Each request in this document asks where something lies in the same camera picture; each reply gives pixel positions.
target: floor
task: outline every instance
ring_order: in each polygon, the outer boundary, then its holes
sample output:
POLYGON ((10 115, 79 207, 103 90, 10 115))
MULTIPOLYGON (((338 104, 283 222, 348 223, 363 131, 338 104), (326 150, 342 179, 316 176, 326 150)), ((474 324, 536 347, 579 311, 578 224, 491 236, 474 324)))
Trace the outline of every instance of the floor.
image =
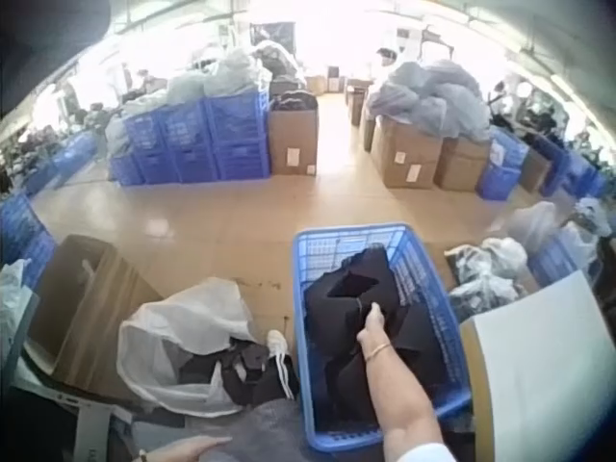
POLYGON ((291 242, 308 227, 404 221, 426 242, 481 235, 498 217, 533 201, 516 190, 506 203, 473 193, 388 190, 357 140, 341 95, 320 98, 316 177, 123 189, 104 162, 33 201, 54 237, 111 242, 167 296, 215 275, 235 279, 263 334, 293 342, 291 242))

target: hand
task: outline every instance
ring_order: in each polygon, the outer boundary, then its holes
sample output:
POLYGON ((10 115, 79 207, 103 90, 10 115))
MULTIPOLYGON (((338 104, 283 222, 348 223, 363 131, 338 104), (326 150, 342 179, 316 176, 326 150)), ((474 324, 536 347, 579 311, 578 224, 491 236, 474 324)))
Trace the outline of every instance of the hand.
POLYGON ((362 331, 357 334, 357 342, 362 347, 364 356, 372 353, 375 348, 389 344, 389 337, 385 333, 385 317, 381 313, 378 303, 372 303, 372 308, 366 316, 366 324, 362 331))
POLYGON ((147 462, 197 462, 199 456, 214 446, 231 441, 231 438, 212 438, 211 436, 194 436, 178 440, 163 448, 147 454, 147 462))

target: forearm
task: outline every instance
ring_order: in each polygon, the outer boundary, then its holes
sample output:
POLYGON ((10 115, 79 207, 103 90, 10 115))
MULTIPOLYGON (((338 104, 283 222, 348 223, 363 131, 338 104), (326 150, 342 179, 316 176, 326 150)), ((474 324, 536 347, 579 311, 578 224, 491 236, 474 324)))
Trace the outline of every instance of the forearm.
POLYGON ((424 388, 392 347, 377 353, 366 372, 388 462, 422 444, 443 442, 424 388))

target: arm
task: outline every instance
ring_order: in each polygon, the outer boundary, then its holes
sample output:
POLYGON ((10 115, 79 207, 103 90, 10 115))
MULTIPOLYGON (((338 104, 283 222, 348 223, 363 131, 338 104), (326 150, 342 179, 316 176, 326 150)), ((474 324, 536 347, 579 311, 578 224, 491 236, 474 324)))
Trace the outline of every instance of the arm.
POLYGON ((384 319, 376 303, 366 318, 366 327, 357 336, 364 357, 372 404, 383 431, 387 462, 398 461, 407 451, 428 443, 443 443, 432 403, 415 375, 387 346, 384 319))

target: dark hair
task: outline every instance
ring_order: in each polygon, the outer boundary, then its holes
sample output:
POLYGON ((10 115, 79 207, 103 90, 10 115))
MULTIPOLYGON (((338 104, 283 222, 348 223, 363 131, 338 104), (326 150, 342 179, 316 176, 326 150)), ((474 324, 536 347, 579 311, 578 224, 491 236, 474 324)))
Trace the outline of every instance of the dark hair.
POLYGON ((381 55, 383 58, 389 58, 390 60, 396 60, 398 58, 398 53, 396 53, 391 48, 379 48, 376 50, 377 55, 381 55))

